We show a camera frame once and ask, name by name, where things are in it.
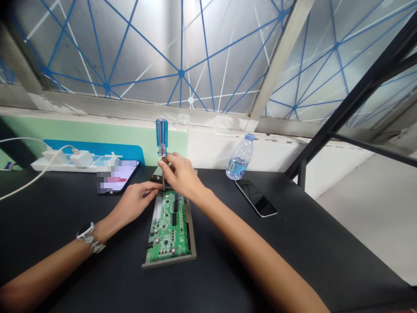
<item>hand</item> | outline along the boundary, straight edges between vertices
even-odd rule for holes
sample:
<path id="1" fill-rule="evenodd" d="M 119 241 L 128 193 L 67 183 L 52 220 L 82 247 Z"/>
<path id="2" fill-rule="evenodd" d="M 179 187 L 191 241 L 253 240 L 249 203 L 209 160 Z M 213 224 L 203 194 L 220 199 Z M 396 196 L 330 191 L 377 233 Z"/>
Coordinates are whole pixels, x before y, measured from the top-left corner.
<path id="1" fill-rule="evenodd" d="M 158 161 L 158 165 L 164 172 L 166 181 L 182 196 L 195 202 L 206 189 L 192 167 L 190 160 L 174 152 L 168 153 L 165 157 L 172 165 L 168 166 L 163 161 Z"/>
<path id="2" fill-rule="evenodd" d="M 137 219 L 155 198 L 159 189 L 162 189 L 162 185 L 152 182 L 129 185 L 113 211 L 97 223 L 97 239 L 105 242 L 124 226 Z"/>

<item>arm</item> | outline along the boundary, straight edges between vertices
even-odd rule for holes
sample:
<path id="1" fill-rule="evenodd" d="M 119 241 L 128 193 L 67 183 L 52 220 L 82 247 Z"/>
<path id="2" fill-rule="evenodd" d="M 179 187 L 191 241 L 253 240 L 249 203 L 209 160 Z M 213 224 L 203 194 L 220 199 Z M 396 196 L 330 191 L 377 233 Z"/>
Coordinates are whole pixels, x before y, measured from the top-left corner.
<path id="1" fill-rule="evenodd" d="M 158 193 L 158 189 L 162 189 L 162 185 L 151 182 L 128 186 L 113 211 L 95 225 L 94 239 L 106 242 L 135 220 Z M 2 286 L 1 308 L 6 312 L 34 310 L 90 255 L 92 251 L 89 244 L 77 239 L 71 241 Z"/>
<path id="2" fill-rule="evenodd" d="M 329 312 L 317 293 L 248 224 L 205 188 L 191 162 L 168 154 L 169 167 L 158 162 L 168 183 L 189 198 L 222 232 L 254 281 L 275 308 L 285 312 Z"/>

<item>green circuit board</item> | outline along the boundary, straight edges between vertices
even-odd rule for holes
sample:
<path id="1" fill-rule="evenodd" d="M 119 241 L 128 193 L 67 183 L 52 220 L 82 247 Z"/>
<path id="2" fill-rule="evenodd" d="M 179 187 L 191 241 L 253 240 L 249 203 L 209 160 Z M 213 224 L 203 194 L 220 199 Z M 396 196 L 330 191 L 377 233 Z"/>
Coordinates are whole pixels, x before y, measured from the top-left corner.
<path id="1" fill-rule="evenodd" d="M 191 254 L 185 202 L 186 199 L 175 191 L 166 191 L 162 194 L 160 217 L 152 220 L 146 263 Z"/>

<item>wristwatch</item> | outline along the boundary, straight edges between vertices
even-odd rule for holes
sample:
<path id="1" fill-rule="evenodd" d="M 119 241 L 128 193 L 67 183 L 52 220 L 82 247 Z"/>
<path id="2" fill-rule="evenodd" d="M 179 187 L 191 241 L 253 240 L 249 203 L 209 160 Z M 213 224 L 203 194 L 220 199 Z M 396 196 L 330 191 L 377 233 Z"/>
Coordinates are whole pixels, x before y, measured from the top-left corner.
<path id="1" fill-rule="evenodd" d="M 90 245 L 91 251 L 98 253 L 104 249 L 106 243 L 100 243 L 99 241 L 94 241 L 94 237 L 91 235 L 94 231 L 94 223 L 90 222 L 89 224 L 84 225 L 77 232 L 76 238 L 80 241 L 85 241 Z"/>

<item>bottle label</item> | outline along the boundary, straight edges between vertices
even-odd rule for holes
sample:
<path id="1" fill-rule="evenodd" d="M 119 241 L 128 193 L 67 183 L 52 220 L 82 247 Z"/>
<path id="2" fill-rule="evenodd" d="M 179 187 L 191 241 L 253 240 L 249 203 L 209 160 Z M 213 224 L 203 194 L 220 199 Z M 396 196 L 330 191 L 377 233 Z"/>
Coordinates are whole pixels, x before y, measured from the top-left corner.
<path id="1" fill-rule="evenodd" d="M 232 160 L 230 160 L 227 168 L 233 174 L 242 176 L 245 173 L 247 166 L 235 164 L 232 162 Z"/>

